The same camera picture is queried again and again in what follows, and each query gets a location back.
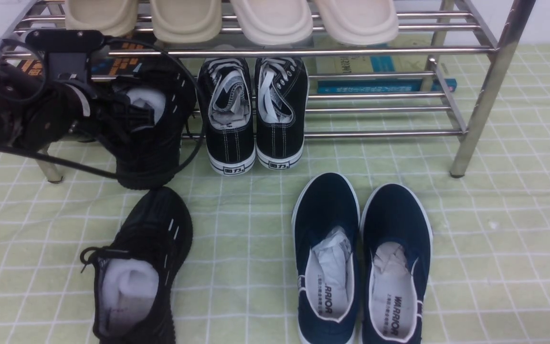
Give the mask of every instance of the book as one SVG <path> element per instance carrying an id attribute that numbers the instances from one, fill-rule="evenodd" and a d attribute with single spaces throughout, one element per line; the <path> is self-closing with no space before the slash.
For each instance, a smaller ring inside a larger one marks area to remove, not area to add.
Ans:
<path id="1" fill-rule="evenodd" d="M 431 35 L 401 34 L 394 41 L 387 44 L 371 46 L 383 48 L 387 46 L 429 46 Z M 315 48 L 333 49 L 344 48 L 345 45 L 334 41 L 329 35 L 316 35 Z M 316 57 L 315 65 L 318 74 L 369 74 L 384 72 L 421 72 L 423 71 L 426 55 L 380 55 L 380 56 L 328 56 Z M 448 77 L 448 68 L 443 61 L 439 67 L 445 74 L 449 91 L 454 92 L 457 81 Z M 421 78 L 404 79 L 371 79 L 371 80 L 319 80 L 317 92 L 320 94 L 333 93 L 384 93 L 384 92 L 417 92 L 421 89 Z M 441 91 L 441 85 L 434 83 L 432 91 Z"/>

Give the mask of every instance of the navy blue canvas shoe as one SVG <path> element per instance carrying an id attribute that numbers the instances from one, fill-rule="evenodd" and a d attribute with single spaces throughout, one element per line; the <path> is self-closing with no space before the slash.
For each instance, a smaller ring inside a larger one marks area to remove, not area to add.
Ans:
<path id="1" fill-rule="evenodd" d="M 308 183 L 292 214 L 303 344 L 352 344 L 360 306 L 358 198 L 349 181 L 325 173 Z"/>
<path id="2" fill-rule="evenodd" d="M 364 208 L 360 232 L 367 276 L 360 343 L 419 344 L 433 241 L 426 212 L 411 190 L 383 185 Z"/>

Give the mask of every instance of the slipper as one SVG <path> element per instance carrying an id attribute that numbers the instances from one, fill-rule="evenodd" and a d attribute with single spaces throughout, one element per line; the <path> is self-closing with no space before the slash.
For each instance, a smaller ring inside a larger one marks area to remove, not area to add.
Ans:
<path id="1" fill-rule="evenodd" d="M 150 0 L 154 35 L 168 43 L 198 43 L 222 29 L 222 0 Z"/>
<path id="2" fill-rule="evenodd" d="M 231 0 L 247 39 L 259 45 L 292 44 L 313 32 L 307 0 Z"/>
<path id="3" fill-rule="evenodd" d="M 398 35 L 393 0 L 315 0 L 324 27 L 345 44 L 373 45 Z"/>
<path id="4" fill-rule="evenodd" d="M 122 36 L 137 22 L 138 0 L 65 0 L 65 27 Z"/>

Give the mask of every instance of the black sneaker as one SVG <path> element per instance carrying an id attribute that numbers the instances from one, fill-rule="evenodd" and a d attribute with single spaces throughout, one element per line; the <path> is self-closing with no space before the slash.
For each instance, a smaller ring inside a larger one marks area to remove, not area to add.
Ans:
<path id="1" fill-rule="evenodd" d="M 271 170 L 286 170 L 303 155 L 307 69 L 297 57 L 258 59 L 254 78 L 258 159 Z"/>
<path id="2" fill-rule="evenodd" d="M 95 268 L 93 332 L 101 344 L 175 343 L 171 287 L 191 245 L 190 213 L 162 187 L 139 201 L 110 246 L 82 252 Z"/>
<path id="3" fill-rule="evenodd" d="M 180 164 L 181 134 L 196 104 L 192 82 L 164 58 L 144 62 L 134 77 L 119 76 L 111 88 L 130 104 L 153 109 L 153 119 L 145 123 L 132 115 L 116 118 L 126 140 L 119 133 L 109 142 L 100 140 L 116 156 L 116 172 L 129 175 L 118 182 L 134 190 L 165 185 Z"/>
<path id="4" fill-rule="evenodd" d="M 244 59 L 206 59 L 199 86 L 211 99 L 201 109 L 207 122 L 207 152 L 223 176 L 247 172 L 256 158 L 249 67 Z"/>

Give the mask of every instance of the green checkered mat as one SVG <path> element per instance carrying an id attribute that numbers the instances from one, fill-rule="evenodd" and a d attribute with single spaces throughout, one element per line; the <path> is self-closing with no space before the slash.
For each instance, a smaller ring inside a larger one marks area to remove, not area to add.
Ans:
<path id="1" fill-rule="evenodd" d="M 487 60 L 444 59 L 469 115 Z M 380 130 L 450 122 L 430 113 L 316 115 L 307 125 Z M 550 45 L 520 46 L 463 179 L 447 172 L 457 147 L 453 138 L 311 141 L 293 170 L 257 165 L 226 179 L 202 150 L 170 183 L 195 228 L 172 299 L 178 342 L 299 342 L 292 207 L 312 176 L 340 172 L 362 204 L 378 185 L 395 182 L 426 207 L 435 257 L 424 343 L 550 343 Z M 93 144 L 54 144 L 51 152 L 114 167 Z M 0 343 L 96 343 L 94 275 L 90 268 L 79 273 L 78 255 L 111 242 L 143 193 L 63 172 L 66 181 L 50 185 L 34 161 L 0 155 Z"/>

